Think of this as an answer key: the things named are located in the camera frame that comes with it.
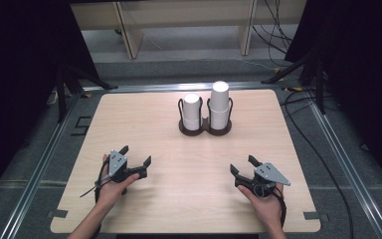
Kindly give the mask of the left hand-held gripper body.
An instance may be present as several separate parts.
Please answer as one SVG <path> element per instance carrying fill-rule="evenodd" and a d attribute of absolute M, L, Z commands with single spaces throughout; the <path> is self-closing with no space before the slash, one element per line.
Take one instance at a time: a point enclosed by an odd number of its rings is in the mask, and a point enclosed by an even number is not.
<path fill-rule="evenodd" d="M 109 178 L 117 183 L 127 179 L 130 175 L 137 173 L 139 179 L 146 177 L 146 168 L 137 166 L 135 168 L 127 167 L 126 155 L 120 154 L 118 151 L 112 150 L 108 157 L 108 175 Z"/>

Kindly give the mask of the person's left hand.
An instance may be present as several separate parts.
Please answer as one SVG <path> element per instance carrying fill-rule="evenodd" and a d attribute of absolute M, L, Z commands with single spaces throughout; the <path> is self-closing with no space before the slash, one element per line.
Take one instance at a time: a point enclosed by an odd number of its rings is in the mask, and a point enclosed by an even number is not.
<path fill-rule="evenodd" d="M 102 181 L 96 206 L 99 208 L 111 208 L 121 197 L 122 192 L 138 179 L 137 173 L 130 175 L 124 181 L 117 183 L 110 178 Z"/>

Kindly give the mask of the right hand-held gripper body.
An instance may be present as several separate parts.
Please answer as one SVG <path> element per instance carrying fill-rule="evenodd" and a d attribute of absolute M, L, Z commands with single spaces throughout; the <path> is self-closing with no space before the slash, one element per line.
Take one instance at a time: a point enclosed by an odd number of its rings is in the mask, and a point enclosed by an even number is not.
<path fill-rule="evenodd" d="M 245 186 L 257 197 L 267 197 L 274 193 L 277 184 L 290 186 L 290 181 L 270 162 L 254 167 L 254 177 L 240 174 L 235 178 L 235 186 Z"/>

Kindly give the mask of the metal floor rail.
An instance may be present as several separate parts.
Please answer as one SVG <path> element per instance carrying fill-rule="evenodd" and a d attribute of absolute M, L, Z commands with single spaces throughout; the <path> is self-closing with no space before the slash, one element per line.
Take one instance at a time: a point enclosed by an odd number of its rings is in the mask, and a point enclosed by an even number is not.
<path fill-rule="evenodd" d="M 377 238 L 382 239 L 382 211 L 379 205 L 362 181 L 327 116 L 317 105 L 312 105 L 311 109 Z"/>
<path fill-rule="evenodd" d="M 23 220 L 32 204 L 32 201 L 39 188 L 41 180 L 51 162 L 51 159 L 55 153 L 56 147 L 63 135 L 63 132 L 68 124 L 68 120 L 72 114 L 72 111 L 80 99 L 79 95 L 72 96 L 69 103 L 66 114 L 56 124 L 51 138 L 49 139 L 44 152 L 42 153 L 40 160 L 38 161 L 32 176 L 26 182 L 23 193 L 21 194 L 17 204 L 12 210 L 10 217 L 5 225 L 5 228 L 0 236 L 0 239 L 15 239 L 18 230 L 23 223 Z"/>
<path fill-rule="evenodd" d="M 284 85 L 262 84 L 261 82 L 232 82 L 229 84 L 230 90 L 261 90 L 261 89 L 280 89 Z M 105 90 L 102 87 L 85 87 L 86 93 L 159 93 L 159 92 L 197 92 L 209 91 L 212 89 L 212 83 L 193 83 L 193 84 L 162 84 L 146 86 L 117 86 L 115 89 Z"/>

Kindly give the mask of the black curtain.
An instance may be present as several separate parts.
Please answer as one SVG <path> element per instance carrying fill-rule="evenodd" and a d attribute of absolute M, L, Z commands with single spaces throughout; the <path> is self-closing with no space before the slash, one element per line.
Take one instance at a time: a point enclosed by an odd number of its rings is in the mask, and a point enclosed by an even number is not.
<path fill-rule="evenodd" d="M 98 78 L 71 8 L 75 2 L 0 0 L 0 177 L 58 77 Z"/>
<path fill-rule="evenodd" d="M 326 84 L 382 168 L 382 0 L 306 0 L 286 59 L 319 41 Z"/>

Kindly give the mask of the dark brown double cup holder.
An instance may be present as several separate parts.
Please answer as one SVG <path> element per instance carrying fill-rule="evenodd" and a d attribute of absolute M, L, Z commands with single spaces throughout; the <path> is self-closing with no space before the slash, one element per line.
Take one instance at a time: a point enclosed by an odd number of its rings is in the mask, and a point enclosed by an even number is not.
<path fill-rule="evenodd" d="M 209 109 L 209 116 L 207 118 L 201 118 L 198 122 L 198 125 L 200 127 L 195 130 L 190 130 L 185 127 L 185 118 L 183 116 L 183 100 L 180 99 L 177 103 L 177 108 L 180 114 L 180 121 L 178 123 L 179 130 L 187 135 L 187 136 L 197 136 L 201 134 L 203 131 L 207 131 L 209 134 L 214 136 L 222 136 L 227 134 L 232 129 L 232 121 L 231 121 L 231 114 L 233 109 L 233 100 L 229 99 L 229 108 L 228 108 L 228 114 L 227 114 L 227 124 L 224 128 L 221 129 L 215 129 L 212 127 L 212 114 L 214 111 L 210 108 L 208 103 L 208 109 Z"/>

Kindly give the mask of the grey tape strip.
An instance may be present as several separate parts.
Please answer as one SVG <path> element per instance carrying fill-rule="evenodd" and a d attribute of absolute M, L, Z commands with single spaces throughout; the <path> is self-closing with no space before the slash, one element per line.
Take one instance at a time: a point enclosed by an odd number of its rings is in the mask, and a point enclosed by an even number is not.
<path fill-rule="evenodd" d="M 304 212 L 303 216 L 305 220 L 319 220 L 320 222 L 329 221 L 329 218 L 326 214 L 321 214 L 316 211 Z"/>

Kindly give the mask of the short stack of white cups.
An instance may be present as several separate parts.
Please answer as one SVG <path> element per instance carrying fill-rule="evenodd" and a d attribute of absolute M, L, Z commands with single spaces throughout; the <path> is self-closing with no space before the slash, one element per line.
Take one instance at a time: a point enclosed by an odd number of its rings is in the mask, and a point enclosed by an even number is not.
<path fill-rule="evenodd" d="M 200 128 L 200 97 L 197 94 L 190 93 L 183 100 L 183 123 L 188 130 L 197 130 Z"/>

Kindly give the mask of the black tripod stand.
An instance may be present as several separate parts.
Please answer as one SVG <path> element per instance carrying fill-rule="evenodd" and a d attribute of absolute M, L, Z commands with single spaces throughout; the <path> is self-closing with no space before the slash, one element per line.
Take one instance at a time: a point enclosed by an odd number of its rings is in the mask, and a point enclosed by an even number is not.
<path fill-rule="evenodd" d="M 323 102 L 323 90 L 324 90 L 324 77 L 323 77 L 323 64 L 321 62 L 321 52 L 318 47 L 313 47 L 308 51 L 306 55 L 301 57 L 295 63 L 286 67 L 283 71 L 276 73 L 272 78 L 268 80 L 262 80 L 262 84 L 275 84 L 280 79 L 293 73 L 297 69 L 302 68 L 302 72 L 299 76 L 299 82 L 302 86 L 308 86 L 314 82 L 315 90 L 315 102 L 324 115 L 324 102 Z"/>
<path fill-rule="evenodd" d="M 83 87 L 80 84 L 80 79 L 88 80 L 105 90 L 116 89 L 116 86 L 105 83 L 98 75 L 89 74 L 74 66 L 60 65 L 56 76 L 56 90 L 59 106 L 58 122 L 61 122 L 68 113 L 66 90 L 69 90 L 69 92 L 74 95 L 82 94 L 84 92 Z"/>

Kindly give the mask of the tall stack of white cups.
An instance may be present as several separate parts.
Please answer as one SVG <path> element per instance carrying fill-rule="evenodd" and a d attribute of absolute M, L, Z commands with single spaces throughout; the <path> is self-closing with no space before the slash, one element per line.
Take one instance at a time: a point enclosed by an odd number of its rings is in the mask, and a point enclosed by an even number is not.
<path fill-rule="evenodd" d="M 220 130 L 227 126 L 229 117 L 229 84 L 215 82 L 210 97 L 211 128 Z"/>

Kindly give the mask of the beige wooden shelf unit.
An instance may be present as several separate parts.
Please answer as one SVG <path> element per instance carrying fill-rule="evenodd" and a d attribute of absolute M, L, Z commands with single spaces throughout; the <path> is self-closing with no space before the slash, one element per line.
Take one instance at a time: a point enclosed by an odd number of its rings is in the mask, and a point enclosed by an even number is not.
<path fill-rule="evenodd" d="M 241 54 L 249 54 L 256 25 L 297 24 L 307 0 L 73 0 L 82 30 L 118 30 L 127 56 L 137 57 L 143 31 L 169 27 L 235 26 Z"/>

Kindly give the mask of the person's right hand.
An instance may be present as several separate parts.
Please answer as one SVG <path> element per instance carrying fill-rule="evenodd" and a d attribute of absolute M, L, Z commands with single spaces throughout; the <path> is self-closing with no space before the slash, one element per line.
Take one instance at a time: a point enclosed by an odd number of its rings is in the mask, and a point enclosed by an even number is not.
<path fill-rule="evenodd" d="M 251 202 L 258 219 L 262 222 L 268 234 L 272 229 L 282 228 L 282 207 L 277 198 L 273 195 L 259 198 L 243 185 L 240 185 L 238 190 Z"/>

